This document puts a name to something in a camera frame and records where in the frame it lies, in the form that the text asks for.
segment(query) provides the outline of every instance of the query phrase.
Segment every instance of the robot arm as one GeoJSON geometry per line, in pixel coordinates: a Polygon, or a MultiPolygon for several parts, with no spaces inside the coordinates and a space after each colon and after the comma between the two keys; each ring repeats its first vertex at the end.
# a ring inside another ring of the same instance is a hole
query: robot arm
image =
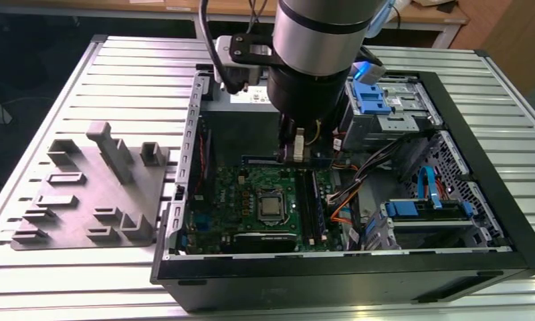
{"type": "MultiPolygon", "coordinates": [[[[200,2],[200,24],[210,35],[202,15],[207,3],[200,2]]],[[[280,147],[295,139],[296,128],[307,128],[334,111],[350,74],[366,84],[383,75],[383,64],[362,42],[385,4],[386,0],[279,0],[274,38],[238,34],[230,38],[230,46],[218,48],[228,50],[220,53],[224,61],[230,56],[231,66],[268,67],[267,94],[283,115],[280,147]],[[268,46],[271,54],[254,52],[259,46],[268,46]]],[[[227,72],[222,62],[216,63],[210,38],[207,45],[216,73],[234,94],[254,82],[248,74],[230,78],[240,74],[227,72]]],[[[254,67],[250,72],[258,74],[254,67]]]]}

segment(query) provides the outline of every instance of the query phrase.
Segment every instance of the metal bracket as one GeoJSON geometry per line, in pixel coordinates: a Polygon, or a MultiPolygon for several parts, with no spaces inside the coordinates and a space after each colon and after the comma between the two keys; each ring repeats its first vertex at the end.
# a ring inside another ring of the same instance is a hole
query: metal bracket
{"type": "Polygon", "coordinates": [[[383,132],[419,132],[414,118],[405,114],[377,116],[383,132]]]}

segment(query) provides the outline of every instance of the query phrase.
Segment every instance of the wooden desk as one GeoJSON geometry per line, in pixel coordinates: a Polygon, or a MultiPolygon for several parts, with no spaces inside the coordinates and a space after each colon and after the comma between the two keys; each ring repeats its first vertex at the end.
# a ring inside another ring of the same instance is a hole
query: wooden desk
{"type": "MultiPolygon", "coordinates": [[[[258,0],[256,8],[260,7],[260,3],[262,0],[258,0]]],[[[128,0],[0,0],[0,13],[198,21],[198,4],[199,0],[164,0],[159,3],[131,3],[128,0]]],[[[267,0],[262,22],[274,22],[276,5],[278,0],[267,0]]],[[[211,20],[246,22],[250,15],[248,1],[211,0],[208,15],[211,20]]],[[[434,48],[449,48],[459,27],[469,21],[469,17],[458,7],[447,14],[434,7],[422,7],[414,3],[401,12],[402,29],[441,32],[434,48]]],[[[386,28],[397,28],[397,17],[386,24],[386,28]]],[[[195,26],[195,30],[200,38],[200,28],[195,26]]]]}

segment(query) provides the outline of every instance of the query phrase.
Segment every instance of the motherboard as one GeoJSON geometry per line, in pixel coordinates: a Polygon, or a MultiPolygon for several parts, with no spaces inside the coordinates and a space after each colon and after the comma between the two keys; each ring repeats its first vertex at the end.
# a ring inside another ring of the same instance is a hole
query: motherboard
{"type": "Polygon", "coordinates": [[[330,175],[327,169],[218,167],[211,201],[190,212],[187,253],[343,250],[324,203],[330,175]]]}

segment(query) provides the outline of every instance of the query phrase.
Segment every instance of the gray plastic part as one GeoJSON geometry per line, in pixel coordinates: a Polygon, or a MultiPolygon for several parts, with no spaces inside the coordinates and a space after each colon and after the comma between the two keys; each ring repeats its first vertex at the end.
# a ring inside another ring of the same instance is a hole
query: gray plastic part
{"type": "Polygon", "coordinates": [[[29,227],[25,229],[19,229],[12,236],[12,243],[20,244],[35,244],[35,243],[47,243],[48,235],[40,230],[37,227],[29,227]]]}
{"type": "Polygon", "coordinates": [[[32,224],[55,221],[56,214],[48,208],[29,209],[25,211],[23,218],[32,224]]]}
{"type": "Polygon", "coordinates": [[[56,139],[47,152],[53,164],[59,167],[75,167],[71,154],[79,153],[80,149],[72,139],[56,139]]]}
{"type": "Polygon", "coordinates": [[[76,166],[67,152],[48,152],[47,155],[56,166],[76,166]]]}
{"type": "Polygon", "coordinates": [[[118,231],[112,226],[93,227],[87,229],[87,237],[93,242],[110,242],[119,240],[118,231]]]}
{"type": "MultiPolygon", "coordinates": [[[[160,147],[168,157],[168,148],[160,147]]],[[[166,167],[146,167],[142,160],[142,148],[131,147],[134,163],[128,168],[135,176],[135,184],[123,185],[119,182],[111,168],[99,153],[99,148],[81,147],[79,154],[69,153],[79,171],[87,177],[83,185],[51,185],[44,180],[37,195],[64,196],[73,195],[79,199],[76,207],[41,207],[55,211],[56,220],[37,224],[40,230],[47,232],[47,242],[20,243],[13,241],[16,250],[31,249],[65,249],[89,247],[143,247],[152,244],[152,238],[128,239],[120,231],[122,217],[115,220],[100,221],[93,213],[96,209],[118,208],[122,213],[128,213],[132,221],[139,220],[143,213],[150,229],[156,227],[156,218],[160,204],[160,194],[166,177],[166,167]],[[93,242],[87,236],[87,229],[112,226],[119,234],[119,241],[93,242]]],[[[51,174],[67,173],[65,169],[56,168],[51,174]]],[[[20,229],[35,228],[27,220],[23,220],[20,229]]]]}
{"type": "Polygon", "coordinates": [[[47,182],[51,185],[83,185],[87,177],[81,172],[55,173],[47,177],[47,182]]]}
{"type": "Polygon", "coordinates": [[[152,239],[152,227],[143,214],[139,215],[135,222],[132,217],[126,213],[120,224],[123,234],[131,240],[152,239]]]}
{"type": "Polygon", "coordinates": [[[144,166],[164,166],[167,165],[163,151],[156,142],[144,142],[142,146],[142,159],[144,166]]]}
{"type": "Polygon", "coordinates": [[[119,207],[98,207],[93,216],[100,222],[122,221],[123,212],[119,207]]]}
{"type": "Polygon", "coordinates": [[[111,125],[108,122],[91,122],[87,130],[87,137],[98,143],[102,157],[106,160],[107,166],[114,171],[115,176],[122,184],[128,184],[134,180],[134,175],[128,169],[128,162],[122,156],[118,149],[118,144],[111,138],[111,125]]]}
{"type": "Polygon", "coordinates": [[[118,145],[119,153],[122,154],[122,157],[126,159],[126,162],[128,164],[132,164],[134,157],[131,156],[131,151],[127,148],[126,141],[122,138],[114,139],[114,141],[115,141],[115,144],[118,145]]]}
{"type": "Polygon", "coordinates": [[[75,195],[43,195],[36,201],[40,207],[76,207],[77,203],[75,195]]]}

